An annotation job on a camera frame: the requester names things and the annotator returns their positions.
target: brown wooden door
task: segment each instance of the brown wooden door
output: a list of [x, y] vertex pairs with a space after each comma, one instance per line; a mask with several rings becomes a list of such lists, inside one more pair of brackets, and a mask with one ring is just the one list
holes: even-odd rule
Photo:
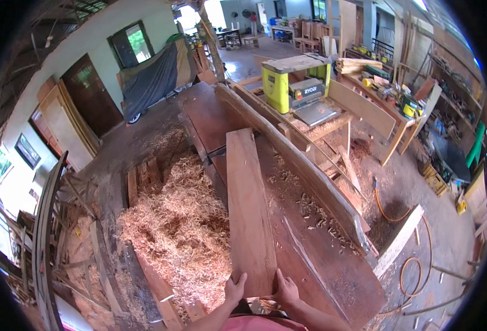
[[98, 137], [123, 120], [88, 54], [76, 61], [62, 79], [80, 115]]

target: jointer bed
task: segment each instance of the jointer bed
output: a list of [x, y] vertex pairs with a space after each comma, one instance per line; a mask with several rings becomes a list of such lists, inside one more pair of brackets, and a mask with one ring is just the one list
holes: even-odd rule
[[[297, 154], [300, 151], [291, 142], [226, 86], [201, 82], [180, 93], [179, 106], [189, 137], [226, 206], [225, 134], [254, 129], [279, 268], [297, 284], [301, 299], [340, 316], [353, 329], [364, 327], [383, 308], [386, 298], [365, 260], [370, 247], [362, 240], [364, 235], [359, 219], [353, 216], [353, 207], [347, 205], [344, 210], [330, 212], [331, 203], [323, 203], [322, 197], [328, 194], [332, 197], [328, 200], [341, 203], [344, 198], [329, 183], [323, 186], [314, 180], [312, 176], [318, 176], [319, 170], [307, 159], [302, 160], [300, 156], [305, 157]], [[301, 172], [307, 165], [317, 172]], [[304, 195], [311, 196], [328, 216], [333, 214], [335, 227], [351, 240], [350, 246], [330, 235], [328, 225], [316, 227], [322, 217], [316, 208], [301, 203]]]

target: wooden chair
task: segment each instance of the wooden chair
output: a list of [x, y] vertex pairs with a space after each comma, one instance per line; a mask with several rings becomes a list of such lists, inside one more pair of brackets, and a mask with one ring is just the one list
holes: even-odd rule
[[304, 52], [321, 52], [322, 23], [310, 23], [310, 36], [304, 41]]
[[293, 46], [295, 48], [300, 47], [300, 52], [302, 53], [306, 52], [307, 43], [312, 41], [311, 28], [312, 28], [311, 22], [303, 21], [302, 36], [299, 38], [293, 38]]

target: power tool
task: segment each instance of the power tool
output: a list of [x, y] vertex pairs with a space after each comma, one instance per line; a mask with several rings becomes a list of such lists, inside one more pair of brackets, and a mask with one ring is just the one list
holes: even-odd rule
[[338, 112], [322, 99], [328, 96], [331, 62], [314, 53], [262, 63], [266, 102], [280, 114], [293, 116], [308, 126], [326, 121]]

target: yellow hose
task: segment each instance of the yellow hose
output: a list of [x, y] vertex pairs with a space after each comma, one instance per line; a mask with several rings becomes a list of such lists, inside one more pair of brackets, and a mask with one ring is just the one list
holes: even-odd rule
[[[383, 208], [381, 208], [381, 203], [379, 202], [379, 191], [377, 189], [377, 182], [376, 182], [375, 191], [376, 191], [376, 202], [377, 202], [377, 205], [379, 207], [379, 211], [381, 212], [381, 215], [383, 215], [383, 217], [387, 221], [389, 221], [389, 222], [399, 222], [399, 221], [403, 220], [409, 214], [409, 212], [411, 212], [412, 207], [409, 208], [409, 210], [405, 213], [405, 215], [403, 215], [399, 219], [396, 219], [395, 220], [395, 219], [391, 219], [391, 218], [387, 217], [385, 215], [385, 213], [383, 213]], [[403, 304], [401, 306], [399, 306], [397, 308], [394, 308], [394, 309], [392, 309], [390, 311], [387, 311], [385, 313], [380, 313], [380, 314], [378, 314], [378, 316], [387, 316], [387, 315], [390, 315], [390, 314], [393, 314], [393, 313], [396, 313], [396, 312], [400, 311], [403, 306], [405, 306], [406, 304], [408, 304], [412, 300], [413, 297], [417, 297], [418, 295], [420, 295], [423, 292], [423, 290], [425, 289], [425, 286], [427, 285], [427, 282], [429, 281], [429, 278], [431, 277], [431, 269], [432, 269], [432, 265], [433, 265], [433, 242], [432, 242], [432, 238], [431, 238], [431, 229], [429, 228], [429, 223], [427, 222], [427, 219], [425, 218], [424, 215], [422, 215], [422, 219], [423, 219], [423, 222], [425, 223], [425, 227], [427, 228], [427, 235], [429, 236], [430, 262], [429, 262], [429, 271], [427, 272], [427, 278], [425, 279], [425, 282], [423, 283], [422, 287], [420, 289], [418, 289], [419, 288], [419, 284], [422, 281], [422, 264], [420, 263], [420, 261], [418, 260], [418, 258], [416, 258], [416, 257], [409, 257], [405, 261], [405, 263], [403, 264], [401, 273], [399, 274], [399, 287], [400, 287], [402, 293], [406, 297], [408, 297], [407, 300], [405, 302], [403, 302]], [[407, 291], [403, 287], [403, 272], [405, 271], [405, 267], [407, 266], [407, 264], [410, 261], [416, 261], [416, 263], [418, 264], [419, 276], [418, 276], [418, 282], [416, 283], [416, 287], [414, 288], [414, 291], [412, 291], [412, 293], [407, 293]]]

